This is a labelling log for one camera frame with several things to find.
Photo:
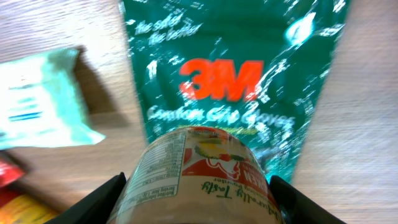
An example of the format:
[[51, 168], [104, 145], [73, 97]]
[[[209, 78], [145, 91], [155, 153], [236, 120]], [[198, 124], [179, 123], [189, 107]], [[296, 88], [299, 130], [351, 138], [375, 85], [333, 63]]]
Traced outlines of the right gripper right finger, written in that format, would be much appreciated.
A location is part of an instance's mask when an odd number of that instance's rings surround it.
[[279, 176], [271, 177], [269, 187], [286, 223], [345, 224]]

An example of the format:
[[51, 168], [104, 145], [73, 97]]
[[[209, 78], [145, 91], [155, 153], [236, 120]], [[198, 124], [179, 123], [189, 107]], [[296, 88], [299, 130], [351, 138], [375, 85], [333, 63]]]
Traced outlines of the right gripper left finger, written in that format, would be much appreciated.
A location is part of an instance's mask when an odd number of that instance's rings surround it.
[[121, 172], [45, 224], [105, 224], [125, 184]]

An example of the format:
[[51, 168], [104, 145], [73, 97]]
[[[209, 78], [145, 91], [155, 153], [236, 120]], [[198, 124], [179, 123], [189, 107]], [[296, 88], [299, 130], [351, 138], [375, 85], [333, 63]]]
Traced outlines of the red sauce bottle green cap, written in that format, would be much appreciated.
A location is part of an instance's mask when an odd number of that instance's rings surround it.
[[27, 194], [1, 189], [1, 224], [41, 224], [58, 216], [58, 212]]

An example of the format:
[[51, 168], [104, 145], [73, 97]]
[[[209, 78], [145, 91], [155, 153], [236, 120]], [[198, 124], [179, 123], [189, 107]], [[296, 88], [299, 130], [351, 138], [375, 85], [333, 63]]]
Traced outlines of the green lid jar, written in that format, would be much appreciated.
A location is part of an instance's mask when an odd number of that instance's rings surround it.
[[222, 129], [191, 126], [152, 142], [109, 223], [283, 223], [251, 150]]

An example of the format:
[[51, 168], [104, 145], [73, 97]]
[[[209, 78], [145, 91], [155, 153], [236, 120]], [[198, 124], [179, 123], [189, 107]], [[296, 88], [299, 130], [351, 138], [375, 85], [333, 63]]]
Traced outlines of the teal wet wipes pack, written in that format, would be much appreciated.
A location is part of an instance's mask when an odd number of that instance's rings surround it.
[[98, 144], [66, 48], [1, 64], [1, 149]]

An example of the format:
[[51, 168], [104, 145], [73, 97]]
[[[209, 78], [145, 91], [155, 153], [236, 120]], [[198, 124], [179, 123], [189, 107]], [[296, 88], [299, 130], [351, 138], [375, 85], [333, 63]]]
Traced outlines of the green glove package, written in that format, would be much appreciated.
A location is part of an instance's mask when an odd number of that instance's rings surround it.
[[291, 181], [349, 0], [121, 0], [146, 139], [223, 129]]

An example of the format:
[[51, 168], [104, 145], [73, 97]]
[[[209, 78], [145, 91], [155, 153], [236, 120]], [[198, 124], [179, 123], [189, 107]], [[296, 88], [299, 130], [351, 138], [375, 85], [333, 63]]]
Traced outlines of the red sachet stick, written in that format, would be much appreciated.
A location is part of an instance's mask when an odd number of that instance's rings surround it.
[[0, 186], [5, 187], [25, 175], [25, 172], [15, 163], [1, 159]]

